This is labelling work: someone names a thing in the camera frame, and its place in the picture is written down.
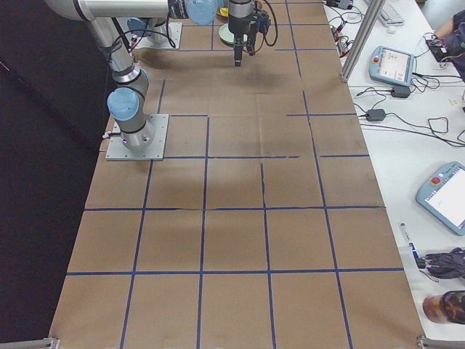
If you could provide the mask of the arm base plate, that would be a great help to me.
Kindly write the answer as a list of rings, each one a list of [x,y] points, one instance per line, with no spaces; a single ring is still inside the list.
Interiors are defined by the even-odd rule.
[[[163,161],[166,136],[169,128],[168,114],[146,115],[145,127],[138,133],[127,134],[114,122],[109,136],[105,159],[107,161]]]
[[[181,23],[162,23],[153,26],[148,21],[133,25],[132,49],[157,49],[176,50],[179,49],[182,34]]]

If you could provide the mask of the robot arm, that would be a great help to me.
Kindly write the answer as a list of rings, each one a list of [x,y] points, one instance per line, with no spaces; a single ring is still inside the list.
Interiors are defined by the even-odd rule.
[[[129,32],[140,40],[154,44],[166,43],[176,49],[176,33],[170,27],[170,20],[190,20],[196,25],[213,23],[217,12],[227,7],[227,31],[232,34],[233,59],[236,67],[241,66],[243,53],[256,54],[256,35],[264,41],[275,19],[274,14],[259,6],[258,1],[162,1],[159,9],[143,9],[127,15]]]
[[[148,74],[134,63],[113,22],[114,17],[189,19],[198,25],[213,22],[223,1],[47,1],[69,20],[84,21],[110,66],[118,88],[108,96],[108,108],[121,130],[121,142],[131,151],[153,142],[155,127],[143,112]]]

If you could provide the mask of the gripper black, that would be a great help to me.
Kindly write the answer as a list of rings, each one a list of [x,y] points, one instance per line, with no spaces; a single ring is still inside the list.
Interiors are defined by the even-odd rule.
[[[247,35],[246,52],[255,55],[256,32],[267,35],[271,21],[259,1],[232,0],[228,4],[228,25],[234,36],[234,63],[241,67],[243,35]]]

